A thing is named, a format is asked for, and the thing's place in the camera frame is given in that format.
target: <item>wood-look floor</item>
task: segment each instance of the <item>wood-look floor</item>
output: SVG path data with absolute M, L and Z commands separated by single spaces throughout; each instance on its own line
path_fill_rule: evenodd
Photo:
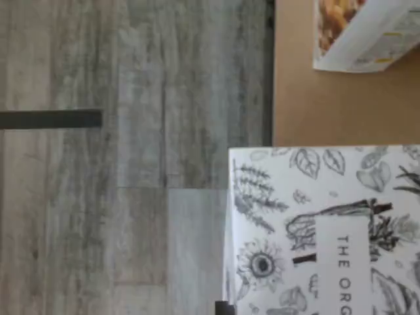
M 227 149 L 270 144 L 258 0 L 0 0 L 0 108 L 104 127 L 0 134 L 0 315 L 213 314 Z

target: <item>black and white illustration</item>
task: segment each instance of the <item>black and white illustration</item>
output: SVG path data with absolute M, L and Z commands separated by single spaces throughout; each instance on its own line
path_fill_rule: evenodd
M 260 309 L 252 303 L 249 303 L 249 308 L 251 309 L 251 315 L 257 315 L 260 312 Z
M 378 315 L 420 314 L 419 294 L 406 285 L 385 276 L 376 268 L 372 272 L 372 290 L 378 297 L 374 307 Z
M 306 195 L 302 190 L 296 189 L 293 192 L 293 200 L 295 200 L 298 205 L 304 205 L 310 202 L 310 197 Z
M 346 171 L 346 160 L 337 149 L 325 149 L 322 159 L 329 169 L 344 176 Z
M 316 180 L 320 172 L 321 159 L 315 150 L 299 148 L 292 153 L 289 166 L 297 167 L 303 174 Z
M 420 288 L 420 252 L 415 254 L 415 259 L 411 261 L 411 270 L 409 277 L 414 280 L 418 288 Z
M 268 309 L 267 315 L 298 315 L 300 312 L 305 312 L 308 307 L 306 297 L 298 285 L 285 290 L 280 295 L 279 302 L 280 307 Z
M 249 159 L 252 162 L 261 161 L 262 159 L 267 158 L 268 155 L 269 155 L 268 149 L 255 150 L 251 152 L 251 154 L 249 155 Z
M 273 148 L 271 151 L 272 156 L 284 156 L 289 153 L 292 148 Z
M 360 162 L 361 169 L 370 169 L 378 164 L 381 158 L 387 154 L 388 146 L 377 146 L 370 153 L 366 154 Z
M 318 274 L 313 274 L 308 281 L 308 291 L 313 294 L 314 298 L 318 298 Z
M 278 284 L 283 282 L 285 264 L 278 244 L 255 239 L 245 243 L 236 258 L 241 278 L 237 300 L 244 298 L 249 290 L 276 292 Z
M 420 174 L 418 172 L 409 172 L 406 168 L 400 166 L 401 174 L 396 178 L 405 179 L 406 184 L 394 187 L 395 190 L 411 192 L 420 197 Z
M 316 219 L 350 215 L 368 218 L 372 312 L 420 315 L 420 146 L 232 150 L 230 186 L 238 314 L 318 314 Z
M 273 198 L 274 187 L 267 171 L 252 164 L 236 167 L 234 161 L 234 206 L 245 215 L 249 222 L 263 228 L 267 233 L 275 232 L 274 227 L 266 221 L 264 214 L 283 212 L 289 207 L 284 202 Z
M 312 148 L 297 148 L 293 151 L 289 160 L 289 167 L 296 167 L 306 176 L 316 180 L 322 168 L 322 164 L 327 169 L 344 176 L 346 171 L 346 160 L 340 150 L 336 148 L 326 148 L 320 153 Z
M 420 146 L 402 146 L 402 150 L 415 161 L 420 160 Z
M 376 192 L 384 192 L 391 179 L 391 170 L 387 162 L 380 162 L 369 171 L 357 171 L 356 177 L 366 188 Z

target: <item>floor plank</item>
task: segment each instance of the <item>floor plank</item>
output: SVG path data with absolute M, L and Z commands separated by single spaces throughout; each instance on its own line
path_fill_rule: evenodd
M 45 315 L 110 314 L 116 202 L 112 0 L 53 5 L 53 109 L 100 108 L 102 129 L 49 133 Z
M 226 190 L 169 190 L 170 315 L 214 315 L 222 298 L 225 211 Z
M 2 1 L 0 13 L 5 18 L 0 22 L 0 51 L 7 63 L 0 70 L 5 79 L 0 79 L 1 107 L 45 109 L 49 104 L 49 4 L 42 0 Z M 1 312 L 41 315 L 47 138 L 44 131 L 2 134 Z
M 165 65 L 159 1 L 117 0 L 119 187 L 165 186 Z
M 227 113 L 236 88 L 229 73 L 234 5 L 182 0 L 158 17 L 167 69 L 168 187 L 227 187 Z
M 165 287 L 158 285 L 118 285 L 114 297 L 115 315 L 165 315 Z
M 120 188 L 113 219 L 115 281 L 166 284 L 167 202 L 162 188 Z

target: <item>snack package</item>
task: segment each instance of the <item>snack package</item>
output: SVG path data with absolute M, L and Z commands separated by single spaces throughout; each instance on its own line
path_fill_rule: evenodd
M 378 72 L 420 43 L 420 0 L 315 0 L 314 68 Z

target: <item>plant illustration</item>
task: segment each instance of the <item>plant illustration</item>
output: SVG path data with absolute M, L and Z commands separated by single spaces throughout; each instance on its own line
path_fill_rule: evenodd
M 339 150 L 325 149 L 322 161 L 328 169 L 340 175 L 345 174 L 346 161 Z M 297 167 L 303 174 L 316 180 L 321 169 L 321 159 L 312 148 L 297 148 L 290 157 L 289 167 Z
M 237 255 L 238 269 L 242 285 L 237 299 L 247 295 L 250 289 L 254 291 L 269 288 L 275 292 L 282 282 L 284 260 L 282 249 L 268 240 L 253 240 L 244 244 Z
M 370 171 L 357 171 L 356 177 L 366 188 L 383 192 L 391 179 L 391 170 L 388 163 L 382 161 Z
M 374 305 L 378 315 L 420 314 L 420 300 L 416 292 L 375 268 L 371 269 L 371 275 L 372 290 L 378 297 Z
M 306 297 L 298 285 L 285 290 L 279 300 L 281 307 L 267 310 L 267 315 L 298 315 L 308 308 Z
M 263 218 L 271 212 L 284 212 L 289 206 L 273 198 L 274 187 L 270 175 L 253 165 L 234 164 L 234 204 L 236 210 L 245 215 L 249 222 L 264 228 L 268 233 L 275 232 L 271 224 Z
M 411 186 L 398 186 L 394 187 L 394 189 L 411 192 L 412 194 L 420 196 L 420 175 L 414 172 L 409 172 L 402 166 L 400 166 L 400 169 L 402 174 L 398 175 L 396 178 L 408 180 Z
M 362 200 L 344 205 L 336 205 L 315 213 L 297 215 L 285 225 L 287 237 L 291 240 L 292 251 L 299 251 L 316 246 L 315 217 L 318 215 L 366 215 L 369 222 L 369 245 L 371 261 L 377 261 L 380 250 L 392 251 L 397 245 L 413 243 L 420 239 L 420 226 L 410 219 L 385 217 L 383 213 L 392 210 L 392 204 L 378 204 L 376 199 Z M 293 262 L 316 261 L 316 254 L 296 257 Z

